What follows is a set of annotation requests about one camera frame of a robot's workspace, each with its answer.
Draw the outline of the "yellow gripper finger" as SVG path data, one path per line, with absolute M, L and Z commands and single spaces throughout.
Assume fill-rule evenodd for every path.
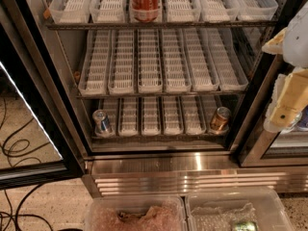
M 262 51 L 271 55 L 282 55 L 283 54 L 283 41 L 286 34 L 287 28 L 283 28 L 273 38 L 268 40 L 263 46 Z
M 279 74 L 266 111 L 264 128 L 278 133 L 287 128 L 308 105 L 308 69 L 296 68 L 288 75 Z

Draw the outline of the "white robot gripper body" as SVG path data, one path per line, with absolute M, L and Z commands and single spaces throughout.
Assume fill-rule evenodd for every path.
M 308 2 L 288 24 L 282 49 L 286 63 L 308 68 Z

